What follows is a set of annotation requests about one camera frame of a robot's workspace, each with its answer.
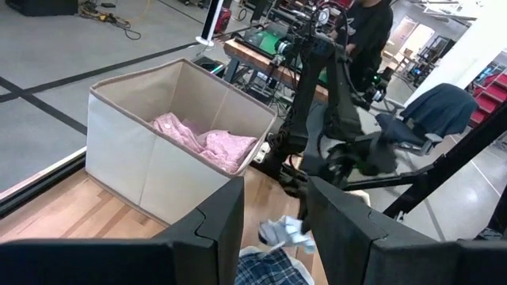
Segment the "concrete floor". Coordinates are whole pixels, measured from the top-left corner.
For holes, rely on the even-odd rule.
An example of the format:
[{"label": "concrete floor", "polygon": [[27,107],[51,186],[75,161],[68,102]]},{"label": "concrete floor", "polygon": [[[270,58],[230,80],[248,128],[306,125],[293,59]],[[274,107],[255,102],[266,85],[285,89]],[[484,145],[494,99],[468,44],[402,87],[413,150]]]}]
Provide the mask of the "concrete floor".
[{"label": "concrete floor", "polygon": [[[164,1],[167,5],[152,2],[143,19],[132,26],[143,34],[138,41],[128,40],[117,28],[79,17],[23,17],[0,2],[0,38],[9,39],[0,41],[0,77],[27,89],[192,43],[202,29],[200,21],[204,21],[205,10],[184,6],[177,0]],[[126,18],[134,17],[143,6],[143,2],[122,0],[115,13]],[[243,27],[244,23],[236,21],[229,24],[229,30]],[[191,59],[199,51],[202,47],[190,47],[34,96],[86,125],[88,89],[92,84],[180,57]],[[204,54],[227,61],[220,46]],[[0,88],[0,94],[6,92]],[[394,78],[388,87],[388,96],[399,102],[405,102],[411,92],[411,88],[398,78]],[[312,110],[309,121],[321,121],[322,106]],[[366,132],[377,129],[373,115],[362,111],[360,115]],[[309,148],[314,147],[315,136],[311,135]],[[460,139],[458,135],[446,138],[424,158],[410,155],[411,163],[416,167],[427,165]],[[0,191],[65,158],[85,143],[83,134],[25,99],[0,103]],[[484,150],[409,213],[406,225],[439,241],[474,237],[486,225],[507,183],[506,158],[507,154],[493,146]],[[410,163],[401,163],[398,171],[409,171],[410,167]],[[380,188],[368,190],[368,193],[373,207],[382,211],[405,189],[407,187]]]}]

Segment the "black pole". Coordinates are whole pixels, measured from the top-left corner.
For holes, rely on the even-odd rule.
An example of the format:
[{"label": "black pole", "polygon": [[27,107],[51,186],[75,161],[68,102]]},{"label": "black pole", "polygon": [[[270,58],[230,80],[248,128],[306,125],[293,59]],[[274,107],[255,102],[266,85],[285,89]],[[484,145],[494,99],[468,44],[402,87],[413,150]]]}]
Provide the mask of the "black pole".
[{"label": "black pole", "polygon": [[204,21],[203,32],[200,34],[200,37],[207,40],[210,34],[213,34],[212,24],[213,18],[215,17],[215,13],[220,13],[218,10],[219,0],[212,0],[209,4],[208,15],[206,15],[206,21]]},{"label": "black pole", "polygon": [[420,179],[425,179],[425,172],[402,173],[392,177],[375,177],[367,180],[349,182],[342,191],[365,190],[372,188],[393,187],[399,185],[413,184]]},{"label": "black pole", "polygon": [[428,171],[428,179],[414,183],[383,213],[394,218],[400,212],[406,214],[412,211],[505,131],[507,131],[507,102],[503,102],[449,152],[438,158],[433,163],[433,168]]}]

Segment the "light stand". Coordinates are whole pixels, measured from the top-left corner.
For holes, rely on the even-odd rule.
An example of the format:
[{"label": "light stand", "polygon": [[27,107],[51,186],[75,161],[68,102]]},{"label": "light stand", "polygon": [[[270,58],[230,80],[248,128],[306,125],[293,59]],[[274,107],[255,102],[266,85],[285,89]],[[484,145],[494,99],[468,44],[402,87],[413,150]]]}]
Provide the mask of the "light stand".
[{"label": "light stand", "polygon": [[196,41],[206,47],[213,47],[213,32],[215,31],[216,22],[219,20],[220,10],[222,9],[223,0],[212,0],[209,5],[208,15],[204,22],[203,32],[200,36],[196,36]]}]

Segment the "white cloth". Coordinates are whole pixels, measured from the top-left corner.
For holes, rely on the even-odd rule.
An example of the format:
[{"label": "white cloth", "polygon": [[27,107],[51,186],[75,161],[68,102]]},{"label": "white cloth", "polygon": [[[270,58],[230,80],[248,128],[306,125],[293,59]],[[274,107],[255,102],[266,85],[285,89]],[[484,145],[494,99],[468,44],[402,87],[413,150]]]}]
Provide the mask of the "white cloth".
[{"label": "white cloth", "polygon": [[283,246],[304,248],[305,253],[314,253],[317,246],[312,241],[310,232],[301,234],[303,221],[290,216],[282,216],[278,221],[267,220],[259,226],[259,239],[272,250]]}]

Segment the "beige storage bin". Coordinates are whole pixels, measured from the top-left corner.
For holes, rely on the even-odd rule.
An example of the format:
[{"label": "beige storage bin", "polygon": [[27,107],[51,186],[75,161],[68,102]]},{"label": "beige storage bin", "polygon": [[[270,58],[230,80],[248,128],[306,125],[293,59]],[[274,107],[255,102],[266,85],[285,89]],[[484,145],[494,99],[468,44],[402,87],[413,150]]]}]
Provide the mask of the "beige storage bin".
[{"label": "beige storage bin", "polygon": [[[155,130],[168,112],[201,131],[257,138],[233,174]],[[104,80],[88,105],[86,171],[142,209],[173,223],[242,175],[276,113],[185,59]]]}]

